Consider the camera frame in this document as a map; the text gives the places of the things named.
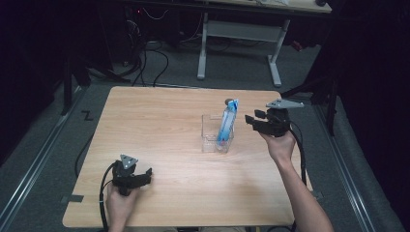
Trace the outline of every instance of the gray carpet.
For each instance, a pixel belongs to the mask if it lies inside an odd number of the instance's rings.
[[[278,58],[278,71],[282,78],[281,88],[273,85],[266,57],[251,52],[242,52],[242,45],[230,46],[224,51],[223,44],[210,47],[206,78],[196,79],[199,47],[197,43],[186,43],[179,48],[159,43],[150,43],[151,48],[160,47],[167,55],[168,67],[159,77],[157,86],[178,85],[200,88],[275,90],[284,92],[300,85],[320,47],[307,48],[298,52],[284,46]],[[257,47],[266,52],[267,44]],[[147,52],[147,65],[143,74],[145,85],[150,85],[166,65],[166,59],[155,51]],[[116,72],[126,68],[117,66]],[[133,80],[136,73],[128,76]],[[137,86],[143,85],[141,79]],[[48,160],[26,199],[19,207],[8,231],[98,231],[98,229],[70,229],[62,224],[67,203],[65,196],[72,193],[75,184],[75,160],[80,155],[78,169],[86,154],[87,140],[93,134],[103,110],[104,102],[112,86],[130,85],[109,79],[93,78],[91,86],[67,119],[61,134],[50,151]],[[19,146],[1,167],[2,186],[0,209],[5,209],[19,182],[41,150],[53,127],[61,119],[63,92],[60,87],[56,100],[33,122],[31,129]],[[317,107],[308,104],[308,94],[300,95],[307,105],[303,109],[291,109],[291,119],[301,128],[307,154],[307,172],[313,188],[320,194],[318,201],[328,213],[336,231],[362,231],[361,225],[350,203],[346,188],[340,178],[328,134],[322,130],[323,122],[317,116]],[[85,120],[89,111],[92,120]],[[340,101],[337,101],[335,140],[342,156],[364,199],[371,221],[377,231],[404,231],[395,213],[390,208],[383,191],[372,175],[362,151],[351,130]],[[262,231],[270,227],[263,226]]]

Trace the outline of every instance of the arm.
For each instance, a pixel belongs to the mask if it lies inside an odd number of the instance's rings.
[[[293,167],[291,157],[296,140],[292,133],[288,131],[282,137],[260,135],[266,140],[269,154],[278,166],[299,230],[334,231],[328,216]]]
[[[135,206],[138,191],[139,188],[134,188],[129,196],[123,196],[112,183],[107,185],[106,208],[110,221],[109,232],[124,231],[127,220]]]

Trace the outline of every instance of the transparent box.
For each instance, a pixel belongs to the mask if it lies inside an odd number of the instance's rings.
[[[233,139],[234,127],[229,134],[229,139],[218,143],[218,134],[222,116],[216,114],[202,115],[202,152],[203,153],[227,153]]]

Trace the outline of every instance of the hand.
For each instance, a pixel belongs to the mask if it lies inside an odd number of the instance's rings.
[[[269,154],[277,165],[289,164],[291,162],[296,139],[290,131],[281,137],[273,137],[265,133],[259,134],[268,144]]]
[[[121,195],[112,183],[107,185],[106,208],[109,214],[109,231],[123,231],[135,206],[139,188],[133,188],[129,196]]]

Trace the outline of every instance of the table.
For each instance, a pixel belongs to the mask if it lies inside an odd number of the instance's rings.
[[[243,5],[250,8],[278,8],[287,11],[305,11],[313,13],[329,14],[332,9],[326,4],[324,7],[317,6],[313,0],[289,0],[289,4],[285,5],[275,0],[208,0],[212,3],[225,3],[233,5]],[[271,70],[272,79],[276,87],[281,86],[281,80],[278,73],[277,59],[283,40],[290,23],[290,19],[286,19],[281,26],[270,25],[255,25],[247,23],[227,22],[220,20],[208,20],[208,14],[204,15],[202,27],[202,44],[199,54],[198,63],[198,79],[205,78],[206,70],[206,43],[208,36],[226,37],[233,39],[243,39],[252,41],[261,41],[275,43],[276,46],[272,50],[272,54],[268,55],[268,64]]]
[[[274,91],[112,88],[73,190],[83,200],[69,203],[64,225],[102,227],[101,180],[121,154],[139,159],[135,174],[154,171],[129,226],[291,224],[290,202],[266,142],[245,122],[246,114],[277,98]],[[225,99],[239,99],[235,137],[226,154],[202,153],[201,116],[221,114]],[[300,172],[299,149],[292,160]]]

